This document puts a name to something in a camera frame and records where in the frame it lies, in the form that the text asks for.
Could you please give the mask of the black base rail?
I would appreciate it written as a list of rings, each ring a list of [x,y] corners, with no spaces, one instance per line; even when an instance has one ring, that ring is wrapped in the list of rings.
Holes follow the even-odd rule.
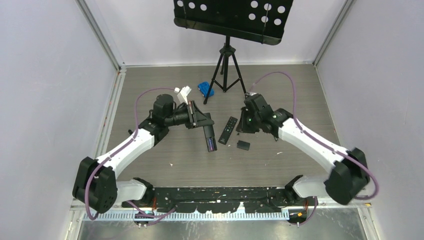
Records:
[[[139,208],[167,213],[201,214],[234,213],[240,207],[248,214],[277,213],[283,208],[313,207],[312,197],[301,198],[293,190],[283,187],[154,187],[140,200],[133,200]]]

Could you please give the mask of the black music stand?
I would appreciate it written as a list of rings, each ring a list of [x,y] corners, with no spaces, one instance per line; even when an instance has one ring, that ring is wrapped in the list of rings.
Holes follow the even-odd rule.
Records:
[[[276,46],[283,38],[285,25],[293,6],[292,0],[175,0],[174,24],[180,28],[225,36],[220,56],[204,94],[207,104],[212,87],[223,92],[233,87],[228,84],[229,58],[233,59],[240,83],[245,91],[244,80],[238,66],[231,38],[238,38],[264,45]]]

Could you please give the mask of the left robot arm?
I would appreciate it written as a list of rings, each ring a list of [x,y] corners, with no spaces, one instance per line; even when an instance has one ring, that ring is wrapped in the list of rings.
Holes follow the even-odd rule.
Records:
[[[169,94],[158,95],[149,116],[130,136],[109,152],[93,159],[85,157],[79,164],[72,196],[85,204],[86,211],[107,212],[115,203],[133,202],[148,207],[154,200],[153,185],[135,177],[118,181],[118,176],[136,158],[155,147],[169,133],[169,128],[184,125],[187,129],[202,127],[208,152],[217,149],[214,121],[210,113],[203,113],[195,101],[177,105]]]

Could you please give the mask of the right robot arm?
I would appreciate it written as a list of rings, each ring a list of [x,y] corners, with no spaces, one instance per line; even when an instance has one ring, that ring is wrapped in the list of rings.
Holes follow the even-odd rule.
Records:
[[[271,134],[275,140],[301,150],[329,174],[328,177],[296,176],[285,186],[288,203],[299,205],[307,197],[330,197],[338,204],[347,205],[359,199],[359,192],[370,182],[362,150],[357,147],[348,150],[332,143],[301,124],[289,111],[273,110],[259,93],[246,93],[244,104],[238,132]]]

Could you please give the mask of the black battery cover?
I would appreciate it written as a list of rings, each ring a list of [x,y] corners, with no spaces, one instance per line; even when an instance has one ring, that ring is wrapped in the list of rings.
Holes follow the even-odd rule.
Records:
[[[242,149],[242,150],[245,150],[245,151],[248,151],[250,149],[250,146],[251,146],[251,144],[249,142],[242,141],[242,140],[239,140],[237,142],[237,145],[236,145],[236,147],[238,149]]]

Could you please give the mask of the blue purple battery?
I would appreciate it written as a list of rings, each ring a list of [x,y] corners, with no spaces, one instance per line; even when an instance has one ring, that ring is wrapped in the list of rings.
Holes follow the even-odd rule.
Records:
[[[208,147],[209,147],[209,149],[210,149],[211,151],[213,151],[213,150],[211,149],[210,138],[208,139]]]

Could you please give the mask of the black remote with buttons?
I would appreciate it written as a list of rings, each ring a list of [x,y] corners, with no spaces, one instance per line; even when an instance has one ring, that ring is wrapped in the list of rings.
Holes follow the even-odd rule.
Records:
[[[231,134],[232,134],[232,132],[233,132],[236,124],[237,124],[237,122],[238,122],[238,119],[237,118],[235,118],[233,116],[230,116],[229,117],[229,119],[228,119],[228,121],[227,121],[227,123],[226,123],[226,125],[225,125],[225,127],[224,127],[224,129],[223,129],[223,131],[222,131],[222,133],[220,135],[220,137],[218,138],[218,142],[220,144],[223,144],[223,145],[226,145],[227,144],[227,142],[228,142],[228,140],[229,140],[229,138],[230,138],[230,136],[231,136]]]

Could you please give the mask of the blue toy car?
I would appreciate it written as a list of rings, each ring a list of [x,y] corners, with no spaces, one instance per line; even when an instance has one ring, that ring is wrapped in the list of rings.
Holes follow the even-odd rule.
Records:
[[[202,94],[202,96],[204,97],[204,98],[206,98],[207,97],[207,93],[209,92],[209,88],[210,88],[210,83],[209,82],[207,82],[207,81],[204,81],[204,82],[201,82],[201,83],[199,83],[198,85],[197,85],[197,87],[198,87],[198,90],[201,92],[201,94]],[[211,90],[210,90],[210,93],[209,93],[209,97],[211,97],[211,96],[213,96],[215,94],[215,91],[214,91],[214,89],[212,88]]]

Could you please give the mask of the plain black remote control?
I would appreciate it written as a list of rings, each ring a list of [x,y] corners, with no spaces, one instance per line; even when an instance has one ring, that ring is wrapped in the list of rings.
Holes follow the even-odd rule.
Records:
[[[206,115],[211,117],[211,114],[209,112],[206,112]],[[205,137],[205,140],[206,140],[207,151],[209,153],[217,151],[218,148],[217,148],[216,139],[215,139],[214,125],[205,126],[205,127],[202,127],[202,128],[203,128],[204,137]],[[211,151],[209,149],[208,139],[213,139],[213,143],[214,143],[214,147],[215,147],[215,149],[213,151]]]

